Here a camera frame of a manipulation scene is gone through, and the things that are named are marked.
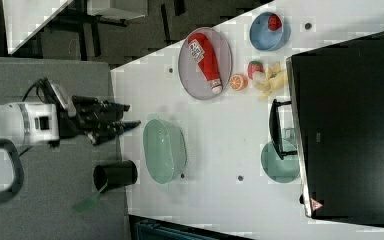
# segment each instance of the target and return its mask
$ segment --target green plate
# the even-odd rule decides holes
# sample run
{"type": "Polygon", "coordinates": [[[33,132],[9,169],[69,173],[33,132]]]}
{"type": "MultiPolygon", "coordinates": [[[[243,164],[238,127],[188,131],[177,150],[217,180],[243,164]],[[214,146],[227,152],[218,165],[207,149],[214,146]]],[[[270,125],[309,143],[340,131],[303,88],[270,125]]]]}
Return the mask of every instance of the green plate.
{"type": "MultiPolygon", "coordinates": [[[[296,147],[290,142],[282,140],[284,151],[296,151],[296,147]]],[[[261,165],[266,174],[276,182],[289,183],[299,176],[298,155],[279,158],[274,149],[273,142],[264,146],[261,152],[261,165]]]]}
{"type": "Polygon", "coordinates": [[[146,167],[160,184],[177,177],[186,164],[186,149],[180,127],[153,115],[143,132],[146,167]]]}

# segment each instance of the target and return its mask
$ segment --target black cup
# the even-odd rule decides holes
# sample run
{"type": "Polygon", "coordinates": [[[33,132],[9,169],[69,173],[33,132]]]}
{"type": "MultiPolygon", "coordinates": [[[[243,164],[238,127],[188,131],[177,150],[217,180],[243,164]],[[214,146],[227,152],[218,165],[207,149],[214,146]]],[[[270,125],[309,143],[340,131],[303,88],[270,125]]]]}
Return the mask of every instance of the black cup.
{"type": "Polygon", "coordinates": [[[98,165],[93,171],[93,181],[96,189],[101,189],[106,183],[108,186],[102,191],[102,193],[132,185],[138,178],[138,171],[135,164],[128,160],[122,161],[110,165],[98,165]]]}

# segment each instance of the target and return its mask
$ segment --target red triangle sticker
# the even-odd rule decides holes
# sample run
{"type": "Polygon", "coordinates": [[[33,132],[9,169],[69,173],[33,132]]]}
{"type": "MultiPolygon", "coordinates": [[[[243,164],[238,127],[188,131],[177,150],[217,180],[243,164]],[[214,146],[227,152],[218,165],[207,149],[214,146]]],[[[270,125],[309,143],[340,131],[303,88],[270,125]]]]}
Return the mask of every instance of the red triangle sticker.
{"type": "Polygon", "coordinates": [[[313,209],[313,211],[317,211],[323,207],[323,205],[321,203],[317,202],[316,200],[314,200],[312,198],[310,198],[310,200],[311,200],[311,208],[313,209]]]}

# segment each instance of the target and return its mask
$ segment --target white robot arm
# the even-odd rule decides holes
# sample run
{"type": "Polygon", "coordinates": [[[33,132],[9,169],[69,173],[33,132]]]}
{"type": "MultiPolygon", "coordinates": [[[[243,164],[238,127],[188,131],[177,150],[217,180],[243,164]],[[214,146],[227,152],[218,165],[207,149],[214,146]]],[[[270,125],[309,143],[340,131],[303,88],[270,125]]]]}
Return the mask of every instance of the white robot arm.
{"type": "Polygon", "coordinates": [[[0,203],[12,199],[21,189],[24,174],[19,157],[26,150],[38,144],[57,147],[60,140],[77,135],[86,135],[93,145],[114,139],[140,124],[121,121],[129,107],[96,98],[70,97],[46,78],[33,84],[22,102],[0,105],[0,175],[10,176],[4,177],[5,181],[0,178],[0,203]],[[42,102],[24,102],[35,87],[42,102]]]}

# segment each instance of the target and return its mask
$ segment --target ketchup bottle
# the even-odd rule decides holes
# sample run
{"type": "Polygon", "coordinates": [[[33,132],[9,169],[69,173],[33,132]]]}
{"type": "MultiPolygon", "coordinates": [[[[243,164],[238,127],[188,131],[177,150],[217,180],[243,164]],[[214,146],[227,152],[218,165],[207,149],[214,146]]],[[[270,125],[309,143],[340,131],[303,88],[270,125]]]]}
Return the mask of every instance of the ketchup bottle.
{"type": "Polygon", "coordinates": [[[217,65],[216,54],[207,36],[202,33],[192,34],[189,39],[189,51],[195,59],[214,94],[221,93],[223,85],[217,65]]]}

